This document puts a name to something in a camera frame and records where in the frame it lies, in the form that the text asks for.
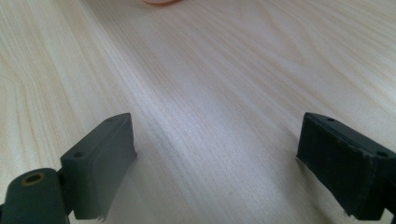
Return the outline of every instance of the clamp jaw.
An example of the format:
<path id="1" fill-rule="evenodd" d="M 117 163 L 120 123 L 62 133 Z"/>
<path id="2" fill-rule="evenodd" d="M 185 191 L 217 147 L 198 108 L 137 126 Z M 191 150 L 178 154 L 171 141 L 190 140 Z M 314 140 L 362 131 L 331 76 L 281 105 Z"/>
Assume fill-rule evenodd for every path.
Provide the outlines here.
<path id="1" fill-rule="evenodd" d="M 106 218 L 120 183 L 136 158 L 131 114 L 106 119 L 50 168 L 20 175 L 8 186 L 0 223 L 69 223 Z"/>
<path id="2" fill-rule="evenodd" d="M 349 216 L 396 214 L 396 154 L 345 124 L 306 113 L 297 158 L 332 192 Z"/>

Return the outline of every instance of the black clamp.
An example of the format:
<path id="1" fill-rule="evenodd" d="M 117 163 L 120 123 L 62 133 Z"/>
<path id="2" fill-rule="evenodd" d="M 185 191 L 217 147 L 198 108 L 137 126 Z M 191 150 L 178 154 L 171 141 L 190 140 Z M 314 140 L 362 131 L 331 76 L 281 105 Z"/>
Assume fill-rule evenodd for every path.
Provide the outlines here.
<path id="1" fill-rule="evenodd" d="M 131 115 L 106 119 L 61 157 L 62 169 L 44 168 L 14 179 L 0 211 L 1 224 L 65 224 L 106 218 L 131 162 L 136 158 Z"/>
<path id="2" fill-rule="evenodd" d="M 396 213 L 396 154 L 345 124 L 306 113 L 297 158 L 349 216 L 379 220 Z"/>

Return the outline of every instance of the mounting hole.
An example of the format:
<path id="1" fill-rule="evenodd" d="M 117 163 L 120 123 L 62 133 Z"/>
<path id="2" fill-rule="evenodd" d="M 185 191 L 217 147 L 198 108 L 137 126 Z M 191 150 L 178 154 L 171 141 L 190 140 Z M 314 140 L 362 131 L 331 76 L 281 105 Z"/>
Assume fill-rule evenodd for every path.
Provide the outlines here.
<path id="1" fill-rule="evenodd" d="M 381 151 L 377 151 L 377 152 L 376 152 L 376 155 L 378 155 L 378 156 L 380 156 L 380 157 L 387 157 L 387 156 L 388 156 L 387 153 L 381 152 Z"/>
<path id="2" fill-rule="evenodd" d="M 31 186 L 31 185 L 35 185 L 35 184 L 41 182 L 43 179 L 44 179 L 44 174 L 43 173 L 32 174 L 32 175 L 26 176 L 22 180 L 22 184 L 24 186 Z"/>
<path id="3" fill-rule="evenodd" d="M 83 157 L 83 156 L 84 156 L 84 153 L 83 153 L 83 152 L 76 152 L 73 156 L 74 156 L 75 158 L 80 158 L 80 157 Z"/>

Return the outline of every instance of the light wood surface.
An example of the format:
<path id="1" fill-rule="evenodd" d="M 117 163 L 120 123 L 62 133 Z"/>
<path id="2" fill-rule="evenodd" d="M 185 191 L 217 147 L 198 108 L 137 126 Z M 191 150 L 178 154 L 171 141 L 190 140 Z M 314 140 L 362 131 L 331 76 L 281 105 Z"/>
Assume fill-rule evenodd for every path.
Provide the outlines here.
<path id="1" fill-rule="evenodd" d="M 103 119 L 131 112 L 138 159 L 107 223 L 359 223 L 295 155 L 305 111 L 396 148 L 395 12 L 391 0 L 1 1 L 0 201 L 14 177 L 60 168 Z"/>

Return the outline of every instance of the wooden table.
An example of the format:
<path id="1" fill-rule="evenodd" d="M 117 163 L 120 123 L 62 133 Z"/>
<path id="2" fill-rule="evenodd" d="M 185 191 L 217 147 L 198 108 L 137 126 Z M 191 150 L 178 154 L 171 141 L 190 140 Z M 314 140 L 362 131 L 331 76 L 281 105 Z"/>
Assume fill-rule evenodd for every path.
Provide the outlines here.
<path id="1" fill-rule="evenodd" d="M 359 223 L 295 155 L 306 111 L 396 148 L 395 11 L 1 1 L 1 201 L 14 177 L 59 169 L 102 120 L 131 112 L 138 159 L 107 223 Z"/>

